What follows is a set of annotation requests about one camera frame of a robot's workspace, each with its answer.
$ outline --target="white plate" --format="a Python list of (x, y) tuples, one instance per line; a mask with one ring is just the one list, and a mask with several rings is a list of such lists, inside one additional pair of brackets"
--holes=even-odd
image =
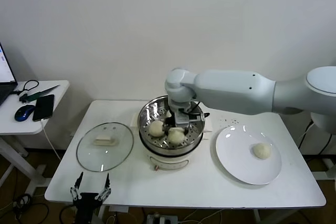
[[(271, 145), (271, 156), (257, 158), (252, 147), (258, 143)], [(265, 185), (277, 178), (281, 171), (281, 156), (274, 143), (245, 125), (225, 128), (216, 139), (217, 156), (224, 168), (234, 177), (253, 185)]]

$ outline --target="glass pot lid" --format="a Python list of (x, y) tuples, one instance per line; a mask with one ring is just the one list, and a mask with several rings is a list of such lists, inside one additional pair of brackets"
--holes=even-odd
[(132, 131), (122, 123), (104, 123), (88, 131), (77, 146), (79, 164), (92, 172), (105, 172), (120, 165), (131, 153)]

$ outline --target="computer mouse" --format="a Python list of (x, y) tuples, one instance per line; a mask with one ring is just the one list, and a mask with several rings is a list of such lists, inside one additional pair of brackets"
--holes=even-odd
[(24, 105), (15, 112), (14, 119), (18, 122), (22, 122), (32, 114), (34, 109), (34, 105)]

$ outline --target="black phone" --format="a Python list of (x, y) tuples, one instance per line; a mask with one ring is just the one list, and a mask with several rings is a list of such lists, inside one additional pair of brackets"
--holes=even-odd
[(44, 97), (39, 97), (36, 100), (35, 111), (33, 115), (33, 121), (41, 121), (52, 116), (54, 111), (54, 99), (55, 95), (49, 94)]

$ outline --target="white table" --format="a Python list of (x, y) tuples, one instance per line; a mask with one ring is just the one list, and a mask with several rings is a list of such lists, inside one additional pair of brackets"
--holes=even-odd
[[(84, 171), (84, 176), (80, 191), (99, 192), (104, 186), (107, 172), (93, 173), (79, 165), (76, 148), (80, 139), (101, 123), (121, 122), (131, 125), (132, 117), (144, 104), (140, 101), (92, 102), (47, 188), (45, 198), (72, 202), (69, 189), (81, 171)], [(121, 165), (108, 171), (112, 194), (104, 204), (223, 209), (299, 209), (325, 205), (323, 193), (279, 115), (264, 113), (247, 116), (205, 107), (203, 111), (211, 113), (213, 137), (201, 141), (192, 154), (197, 158), (193, 158), (180, 170), (155, 172), (146, 157), (138, 130), (132, 128), (133, 150)], [(261, 130), (277, 145), (282, 156), (282, 171), (269, 185), (255, 186), (238, 181), (222, 168), (215, 157), (213, 146), (216, 132), (232, 125), (233, 120)], [(261, 223), (276, 223), (290, 213), (292, 211), (275, 214)]]
[[(15, 90), (22, 90), (26, 82), (19, 82)], [(53, 86), (60, 85), (59, 87), (52, 90), (50, 94), (55, 95), (54, 110), (56, 109), (58, 103), (64, 96), (65, 92), (69, 87), (68, 81), (40, 81), (39, 86), (30, 90), (28, 95), (46, 90)], [(0, 136), (4, 135), (32, 135), (37, 134), (42, 131), (42, 125), (40, 122), (33, 122), (31, 115), (26, 121), (17, 122), (14, 120), (15, 112), (24, 104), (19, 102), (19, 96), (16, 94), (11, 94), (3, 104), (0, 105)], [(43, 124), (46, 125), (48, 120), (43, 120)], [(27, 156), (27, 151), (19, 144), (15, 137), (7, 137), (10, 144), (0, 137), (0, 154), (4, 156), (11, 165), (4, 173), (0, 179), (0, 186), (5, 181), (7, 176), (10, 174), (12, 169), (17, 167), (22, 173), (30, 178), (30, 183), (27, 187), (26, 193), (33, 194), (36, 187), (46, 187), (50, 182), (50, 178), (44, 178), (42, 173), (44, 172), (46, 165), (39, 165), (37, 169), (34, 169), (22, 156)]]

